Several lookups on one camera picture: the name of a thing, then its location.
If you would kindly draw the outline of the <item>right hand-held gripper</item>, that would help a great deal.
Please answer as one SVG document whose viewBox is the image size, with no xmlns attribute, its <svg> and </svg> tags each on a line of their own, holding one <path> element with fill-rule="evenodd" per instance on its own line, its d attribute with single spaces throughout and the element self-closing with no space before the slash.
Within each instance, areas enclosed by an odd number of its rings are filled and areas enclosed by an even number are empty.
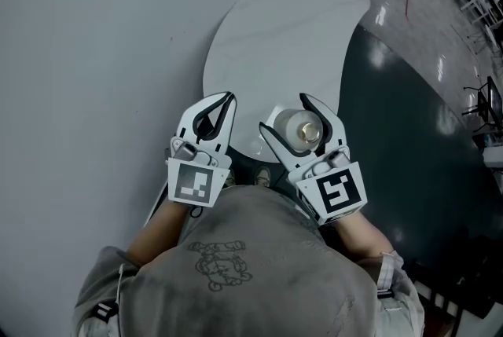
<svg viewBox="0 0 503 337">
<path fill-rule="evenodd" d="M 341 119 L 316 97 L 300 93 L 299 99 L 305 110 L 321 120 L 317 147 L 298 152 L 263 122 L 259 123 L 259 132 L 289 172 L 288 181 L 296 191 L 297 207 L 321 226 L 361 210 L 368 198 L 360 166 L 350 160 Z"/>
</svg>

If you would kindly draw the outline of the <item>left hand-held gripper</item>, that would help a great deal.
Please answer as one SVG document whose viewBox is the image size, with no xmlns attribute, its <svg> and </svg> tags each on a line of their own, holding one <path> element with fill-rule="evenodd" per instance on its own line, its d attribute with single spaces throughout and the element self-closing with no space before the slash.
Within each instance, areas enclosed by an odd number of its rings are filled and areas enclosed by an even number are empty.
<svg viewBox="0 0 503 337">
<path fill-rule="evenodd" d="M 207 208 L 215 205 L 232 164 L 222 153 L 229 146 L 236 110 L 233 93 L 214 93 L 184 111 L 167 158 L 169 200 Z"/>
</svg>

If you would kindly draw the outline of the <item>small white cylindrical cup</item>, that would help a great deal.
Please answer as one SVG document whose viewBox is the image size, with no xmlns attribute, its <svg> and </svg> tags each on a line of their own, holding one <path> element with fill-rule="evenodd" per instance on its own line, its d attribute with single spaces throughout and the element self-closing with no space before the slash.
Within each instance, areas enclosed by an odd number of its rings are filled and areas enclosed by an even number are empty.
<svg viewBox="0 0 503 337">
<path fill-rule="evenodd" d="M 323 123 L 311 111 L 285 109 L 274 120 L 274 129 L 297 152 L 314 151 L 323 136 Z"/>
</svg>

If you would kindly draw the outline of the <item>person's right forearm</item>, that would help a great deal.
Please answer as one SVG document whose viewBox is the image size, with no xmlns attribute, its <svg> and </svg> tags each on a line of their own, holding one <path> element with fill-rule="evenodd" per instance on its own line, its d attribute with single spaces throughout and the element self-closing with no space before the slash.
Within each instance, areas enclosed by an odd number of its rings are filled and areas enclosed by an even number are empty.
<svg viewBox="0 0 503 337">
<path fill-rule="evenodd" d="M 394 251 L 388 238 L 361 211 L 339 218 L 334 227 L 349 256 L 355 261 L 378 258 Z"/>
</svg>

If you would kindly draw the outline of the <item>person's left forearm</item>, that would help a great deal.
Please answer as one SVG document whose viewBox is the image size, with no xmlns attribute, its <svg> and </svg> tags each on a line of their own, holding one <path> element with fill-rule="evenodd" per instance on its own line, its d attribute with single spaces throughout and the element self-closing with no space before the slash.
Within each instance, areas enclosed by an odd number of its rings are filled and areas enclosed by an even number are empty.
<svg viewBox="0 0 503 337">
<path fill-rule="evenodd" d="M 128 259 L 142 267 L 177 246 L 189 208 L 165 200 L 127 248 Z"/>
</svg>

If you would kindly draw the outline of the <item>white curved table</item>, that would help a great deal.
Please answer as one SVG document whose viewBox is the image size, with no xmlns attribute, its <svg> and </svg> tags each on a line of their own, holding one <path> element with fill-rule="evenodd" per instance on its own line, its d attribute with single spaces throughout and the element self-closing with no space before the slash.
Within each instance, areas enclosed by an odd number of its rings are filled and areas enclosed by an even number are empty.
<svg viewBox="0 0 503 337">
<path fill-rule="evenodd" d="M 370 0 L 239 0 L 221 22 L 204 65 L 205 95 L 237 99 L 230 146 L 275 163 L 259 124 L 307 93 L 332 110 L 340 104 L 347 49 Z"/>
</svg>

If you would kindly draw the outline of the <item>person's right beige shoe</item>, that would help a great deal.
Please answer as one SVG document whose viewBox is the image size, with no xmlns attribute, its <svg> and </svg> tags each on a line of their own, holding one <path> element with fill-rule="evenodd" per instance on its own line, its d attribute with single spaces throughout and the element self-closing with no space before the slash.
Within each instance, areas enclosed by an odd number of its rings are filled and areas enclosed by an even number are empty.
<svg viewBox="0 0 503 337">
<path fill-rule="evenodd" d="M 271 174 L 268 167 L 259 167 L 255 172 L 254 185 L 269 188 Z"/>
</svg>

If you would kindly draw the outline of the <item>dark green floor mat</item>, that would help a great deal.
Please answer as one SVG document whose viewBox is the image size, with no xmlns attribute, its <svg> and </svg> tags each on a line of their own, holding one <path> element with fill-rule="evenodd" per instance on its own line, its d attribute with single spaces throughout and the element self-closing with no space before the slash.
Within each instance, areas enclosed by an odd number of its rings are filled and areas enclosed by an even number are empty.
<svg viewBox="0 0 503 337">
<path fill-rule="evenodd" d="M 351 162 L 360 166 L 364 214 L 407 262 L 434 266 L 473 255 L 470 236 L 491 235 L 501 195 L 471 136 L 439 95 L 402 58 L 357 26 L 343 65 L 341 119 Z M 297 204 L 276 158 L 225 153 L 239 180 L 266 164 Z"/>
</svg>

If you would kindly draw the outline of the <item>person's grey printed shirt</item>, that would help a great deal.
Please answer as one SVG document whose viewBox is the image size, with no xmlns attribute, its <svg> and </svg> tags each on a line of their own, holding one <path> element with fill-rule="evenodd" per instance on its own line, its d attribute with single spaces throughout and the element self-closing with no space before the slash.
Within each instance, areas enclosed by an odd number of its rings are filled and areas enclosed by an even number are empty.
<svg viewBox="0 0 503 337">
<path fill-rule="evenodd" d="M 424 309 L 402 266 L 395 250 L 355 261 L 287 197 L 234 186 L 142 267 L 103 248 L 72 337 L 421 337 Z M 100 302 L 119 307 L 108 323 L 92 316 Z"/>
</svg>

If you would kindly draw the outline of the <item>white box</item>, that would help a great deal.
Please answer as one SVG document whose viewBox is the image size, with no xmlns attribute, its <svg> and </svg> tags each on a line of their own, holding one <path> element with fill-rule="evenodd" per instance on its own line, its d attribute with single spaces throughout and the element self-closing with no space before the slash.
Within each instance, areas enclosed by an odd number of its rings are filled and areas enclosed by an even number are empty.
<svg viewBox="0 0 503 337">
<path fill-rule="evenodd" d="M 503 145 L 485 147 L 483 162 L 488 168 L 503 169 Z"/>
</svg>

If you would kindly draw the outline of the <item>white slatted chair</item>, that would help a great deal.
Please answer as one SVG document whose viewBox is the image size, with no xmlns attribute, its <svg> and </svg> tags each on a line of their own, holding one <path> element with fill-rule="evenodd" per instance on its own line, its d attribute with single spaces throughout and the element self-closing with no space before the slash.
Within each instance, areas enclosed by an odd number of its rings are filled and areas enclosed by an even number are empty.
<svg viewBox="0 0 503 337">
<path fill-rule="evenodd" d="M 425 309 L 424 337 L 503 337 L 503 269 L 483 262 L 407 273 Z"/>
</svg>

